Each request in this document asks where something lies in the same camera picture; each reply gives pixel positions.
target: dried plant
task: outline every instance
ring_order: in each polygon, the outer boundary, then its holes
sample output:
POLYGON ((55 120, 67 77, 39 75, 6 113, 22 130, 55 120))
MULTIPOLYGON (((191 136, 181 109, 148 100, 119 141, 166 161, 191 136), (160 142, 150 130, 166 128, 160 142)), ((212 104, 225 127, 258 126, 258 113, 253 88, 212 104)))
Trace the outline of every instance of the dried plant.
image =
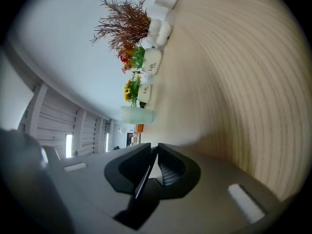
POLYGON ((94 44, 102 37, 113 37, 110 41, 110 50, 119 52, 124 44, 135 46, 140 44, 142 39, 147 37, 151 19, 147 16, 143 5, 146 0, 126 0, 118 2, 112 0, 108 2, 103 0, 110 14, 108 18, 100 18, 100 25, 97 26, 94 38, 91 42, 94 44))

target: light wood surface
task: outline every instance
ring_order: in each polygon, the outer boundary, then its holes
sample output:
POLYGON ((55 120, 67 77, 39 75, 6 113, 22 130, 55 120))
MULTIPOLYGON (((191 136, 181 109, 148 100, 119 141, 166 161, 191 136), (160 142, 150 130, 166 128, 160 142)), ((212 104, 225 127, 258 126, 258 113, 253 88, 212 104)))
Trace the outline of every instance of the light wood surface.
POLYGON ((311 166, 311 65, 280 0, 178 0, 142 143, 233 162, 280 200, 311 166))

